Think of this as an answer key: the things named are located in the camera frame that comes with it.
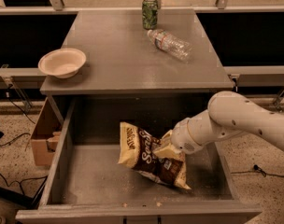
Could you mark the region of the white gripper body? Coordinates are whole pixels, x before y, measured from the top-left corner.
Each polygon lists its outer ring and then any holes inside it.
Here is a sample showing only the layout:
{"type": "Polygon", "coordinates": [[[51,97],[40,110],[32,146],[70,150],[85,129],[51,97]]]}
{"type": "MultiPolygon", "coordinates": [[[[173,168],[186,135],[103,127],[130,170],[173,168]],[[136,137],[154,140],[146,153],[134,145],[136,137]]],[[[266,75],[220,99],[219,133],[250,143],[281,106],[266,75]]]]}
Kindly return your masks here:
{"type": "Polygon", "coordinates": [[[171,134],[171,143],[179,151],[191,155],[203,147],[192,138],[192,119],[185,118],[178,122],[171,134]]]}

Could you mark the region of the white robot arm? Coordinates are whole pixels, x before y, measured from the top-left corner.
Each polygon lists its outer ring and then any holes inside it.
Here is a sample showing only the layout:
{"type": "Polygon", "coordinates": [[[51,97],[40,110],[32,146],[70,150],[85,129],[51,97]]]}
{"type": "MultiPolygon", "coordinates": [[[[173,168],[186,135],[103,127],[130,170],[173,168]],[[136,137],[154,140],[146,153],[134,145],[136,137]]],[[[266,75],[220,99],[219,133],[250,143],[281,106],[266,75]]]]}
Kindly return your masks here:
{"type": "Polygon", "coordinates": [[[268,111],[233,91],[214,94],[207,109],[185,118],[167,132],[153,149],[160,158],[191,155],[206,145],[251,133],[284,152],[284,115],[268,111]]]}

